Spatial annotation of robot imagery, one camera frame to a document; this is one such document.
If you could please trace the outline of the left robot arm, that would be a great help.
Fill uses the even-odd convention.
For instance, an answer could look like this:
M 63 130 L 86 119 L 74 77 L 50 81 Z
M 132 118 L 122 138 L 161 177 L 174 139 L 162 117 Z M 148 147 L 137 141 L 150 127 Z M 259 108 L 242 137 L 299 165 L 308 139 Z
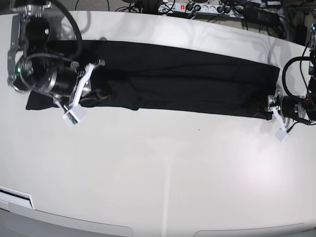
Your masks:
M 297 64 L 303 80 L 305 92 L 295 95 L 287 85 L 287 71 Z M 293 124 L 315 126 L 316 124 L 316 23 L 311 24 L 310 39 L 301 56 L 290 59 L 284 66 L 281 75 L 283 91 L 277 89 L 268 96 L 264 111 L 279 117 L 282 130 L 288 132 Z

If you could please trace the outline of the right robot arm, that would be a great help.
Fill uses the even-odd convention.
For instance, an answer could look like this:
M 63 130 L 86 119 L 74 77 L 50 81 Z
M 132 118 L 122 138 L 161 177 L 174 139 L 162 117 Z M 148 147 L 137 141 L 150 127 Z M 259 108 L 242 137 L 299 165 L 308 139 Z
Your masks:
M 57 52 L 48 47 L 52 35 L 46 9 L 56 7 L 75 33 L 76 49 Z M 85 100 L 104 100 L 109 93 L 91 81 L 88 67 L 78 57 L 83 39 L 73 16 L 59 0 L 4 0 L 1 9 L 16 13 L 12 21 L 11 46 L 7 54 L 7 83 L 16 91 L 34 92 L 61 107 Z

